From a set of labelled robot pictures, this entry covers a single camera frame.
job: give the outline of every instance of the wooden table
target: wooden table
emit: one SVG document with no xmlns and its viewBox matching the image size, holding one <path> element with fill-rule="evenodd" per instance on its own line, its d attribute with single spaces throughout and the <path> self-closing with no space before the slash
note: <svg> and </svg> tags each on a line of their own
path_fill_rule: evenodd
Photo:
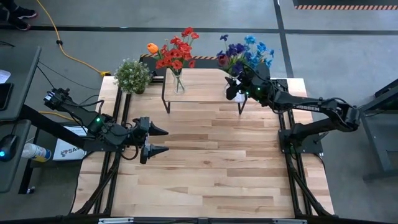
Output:
<svg viewBox="0 0 398 224">
<path fill-rule="evenodd" d="M 238 104 L 239 114 L 242 113 L 247 98 L 241 101 L 228 100 L 224 94 L 227 84 L 225 77 L 229 75 L 218 68 L 183 68 L 182 79 L 185 93 L 174 92 L 174 77 L 172 71 L 167 69 L 162 99 L 166 111 L 170 113 L 170 103 L 234 103 Z"/>
<path fill-rule="evenodd" d="M 307 95 L 303 79 L 287 80 L 291 94 Z M 104 77 L 99 94 L 106 102 L 102 111 L 108 114 L 113 112 L 117 92 L 113 82 L 112 77 Z M 173 112 L 167 114 L 161 93 L 159 83 L 148 86 L 143 95 L 132 95 L 128 121 L 150 116 L 155 125 L 170 133 L 150 137 L 150 142 L 166 145 L 170 150 L 146 165 L 140 165 L 139 160 L 121 161 L 112 216 L 294 216 L 285 157 L 277 140 L 276 114 L 252 99 L 241 116 L 236 105 L 228 102 L 174 103 Z M 296 122 L 312 122 L 310 112 L 294 110 L 294 116 Z M 131 157 L 133 153 L 129 148 L 125 155 Z M 97 187 L 103 156 L 96 152 L 83 161 L 73 211 Z M 308 187 L 326 210 L 333 213 L 321 162 L 310 154 L 302 157 Z M 304 210 L 301 190 L 298 194 L 300 208 Z"/>
</svg>

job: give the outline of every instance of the concrete floor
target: concrete floor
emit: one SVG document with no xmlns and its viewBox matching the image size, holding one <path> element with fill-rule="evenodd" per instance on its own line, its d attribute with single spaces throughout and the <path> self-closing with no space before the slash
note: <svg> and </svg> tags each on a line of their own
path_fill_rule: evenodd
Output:
<svg viewBox="0 0 398 224">
<path fill-rule="evenodd" d="M 49 20 L 35 1 L 16 1 L 39 11 L 32 21 L 47 26 Z M 321 30 L 398 30 L 397 11 L 298 11 L 291 0 L 279 0 L 286 29 Z M 200 27 L 238 29 L 277 29 L 273 0 L 42 0 L 59 26 L 108 27 Z M 223 48 L 221 33 L 199 33 L 194 55 L 215 55 Z M 146 43 L 162 43 L 169 32 L 60 32 L 65 50 L 100 70 L 114 69 L 123 58 L 146 54 Z M 246 33 L 230 34 L 230 41 L 243 39 Z M 286 77 L 279 34 L 256 34 L 276 59 L 273 77 Z M 54 31 L 0 30 L 0 40 L 16 46 L 40 45 L 40 60 L 82 85 L 100 88 L 101 77 L 84 65 L 64 57 L 55 44 Z M 287 35 L 294 77 L 304 78 L 309 96 L 341 97 L 354 105 L 371 100 L 375 91 L 397 78 L 396 35 Z M 77 102 L 98 93 L 76 86 L 44 68 L 55 86 L 70 88 Z M 50 85 L 37 72 L 27 98 L 36 110 L 49 110 L 42 103 Z M 321 114 L 313 114 L 322 119 Z M 354 133 L 332 131 L 322 141 L 326 175 L 335 212 L 344 218 L 398 222 L 398 180 L 366 184 L 362 176 L 377 170 L 363 128 Z M 22 161 L 15 186 L 21 181 Z M 72 204 L 79 167 L 37 169 L 33 195 L 0 195 L 0 220 L 66 215 Z"/>
</svg>

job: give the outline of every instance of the black shoe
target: black shoe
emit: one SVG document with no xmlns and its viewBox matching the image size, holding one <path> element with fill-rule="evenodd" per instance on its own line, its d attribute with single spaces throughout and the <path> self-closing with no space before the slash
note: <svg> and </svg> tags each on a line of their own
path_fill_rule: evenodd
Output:
<svg viewBox="0 0 398 224">
<path fill-rule="evenodd" d="M 8 23 L 16 26 L 17 29 L 19 29 L 19 30 L 29 30 L 30 29 L 30 25 L 28 23 L 20 20 L 18 17 L 14 16 L 13 14 L 9 15 Z"/>
<path fill-rule="evenodd" d="M 36 11 L 30 9 L 24 9 L 23 7 L 18 7 L 17 10 L 12 12 L 14 16 L 18 17 L 19 19 L 30 19 L 35 18 L 37 16 Z"/>
</svg>

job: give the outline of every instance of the potted plant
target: potted plant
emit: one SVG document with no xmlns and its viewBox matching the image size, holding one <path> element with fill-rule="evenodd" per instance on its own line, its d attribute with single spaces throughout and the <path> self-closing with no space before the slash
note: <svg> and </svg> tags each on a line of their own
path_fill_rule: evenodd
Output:
<svg viewBox="0 0 398 224">
<path fill-rule="evenodd" d="M 115 84 L 125 93 L 143 94 L 145 87 L 152 80 L 146 64 L 137 60 L 123 59 L 123 63 L 114 74 Z"/>
<path fill-rule="evenodd" d="M 174 76 L 174 92 L 181 94 L 185 92 L 185 86 L 182 80 L 182 68 L 187 65 L 190 68 L 195 66 L 195 61 L 191 60 L 191 50 L 193 40 L 199 38 L 199 35 L 193 31 L 192 27 L 186 28 L 182 33 L 182 37 L 174 36 L 170 41 L 166 39 L 166 44 L 159 49 L 153 43 L 147 45 L 148 51 L 157 54 L 155 58 L 156 69 L 169 68 Z"/>
</svg>

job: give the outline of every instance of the glass vase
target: glass vase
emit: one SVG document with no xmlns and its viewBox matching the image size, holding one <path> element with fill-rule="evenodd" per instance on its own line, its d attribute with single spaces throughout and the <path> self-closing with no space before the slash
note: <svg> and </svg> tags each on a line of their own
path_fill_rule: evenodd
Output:
<svg viewBox="0 0 398 224">
<path fill-rule="evenodd" d="M 176 75 L 173 72 L 173 76 L 174 76 L 174 93 L 176 94 L 182 94 L 185 93 L 185 85 L 184 85 L 184 81 L 182 79 L 182 72 L 180 72 L 178 75 Z"/>
</svg>

